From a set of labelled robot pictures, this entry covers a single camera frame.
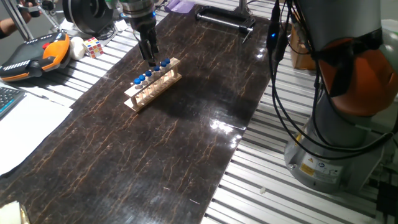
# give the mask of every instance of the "keyboard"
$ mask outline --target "keyboard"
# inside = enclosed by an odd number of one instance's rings
[[[0,119],[2,119],[25,96],[25,92],[0,87]]]

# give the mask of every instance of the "vial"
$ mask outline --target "vial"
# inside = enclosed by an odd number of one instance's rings
[[[163,81],[161,79],[162,72],[160,71],[160,67],[159,66],[154,67],[153,76],[154,76],[155,79],[157,79],[156,88],[160,87],[163,84]]]
[[[140,75],[138,78],[139,78],[140,81],[141,81],[141,85],[143,85],[143,86],[148,85],[148,82],[146,81],[145,75]]]
[[[136,90],[142,89],[141,80],[139,78],[136,78],[134,80],[134,84],[136,85]],[[142,93],[139,93],[136,95],[136,100],[137,100],[137,102],[142,100]]]
[[[166,64],[167,64],[166,65],[166,69],[169,70],[169,72],[167,72],[167,76],[168,76],[169,79],[171,79],[171,77],[172,77],[172,71],[171,71],[172,66],[170,64],[170,59],[167,58],[167,59],[164,60],[164,62],[166,62]]]
[[[160,71],[162,72],[162,82],[166,82],[167,63],[165,61],[160,63]]]
[[[152,83],[154,81],[154,77],[152,76],[152,72],[151,71],[146,71],[145,72],[145,76],[147,77],[148,84],[149,84],[149,86],[148,86],[149,93],[152,93],[154,91],[154,89],[155,89],[155,83]]]
[[[149,96],[148,82],[146,81],[145,75],[140,75],[138,78],[139,78],[140,81],[141,81],[141,85],[144,86],[144,93],[145,93],[145,95]]]
[[[154,77],[152,77],[152,72],[151,71],[146,71],[145,72],[145,76],[147,77],[148,82],[153,82],[154,81]]]

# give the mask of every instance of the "orange controller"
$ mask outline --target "orange controller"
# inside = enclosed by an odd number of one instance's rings
[[[0,66],[0,79],[14,82],[40,77],[69,62],[69,36],[53,33],[21,44],[11,58]]]

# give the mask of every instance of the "wooden test tube rack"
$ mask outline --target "wooden test tube rack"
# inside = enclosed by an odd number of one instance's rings
[[[181,79],[181,74],[178,73],[178,64],[180,60],[176,58],[170,59],[170,64],[167,67],[168,69],[161,71],[159,77],[155,77],[151,82],[148,81],[148,77],[146,77],[146,81],[148,85],[143,86],[141,89],[136,89],[136,85],[133,85],[130,89],[124,92],[129,99],[124,102],[125,105],[133,109],[136,113],[143,109],[146,105],[148,105],[152,100],[157,98],[160,94],[162,94],[166,89],[172,86],[174,83]],[[159,85],[159,80],[163,78],[162,84]]]

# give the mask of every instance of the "gray robot arm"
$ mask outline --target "gray robot arm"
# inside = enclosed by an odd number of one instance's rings
[[[128,16],[131,27],[140,33],[137,40],[142,58],[150,67],[156,66],[155,55],[159,53],[156,39],[155,3],[159,0],[105,0],[110,9],[118,4],[123,7],[123,13]]]

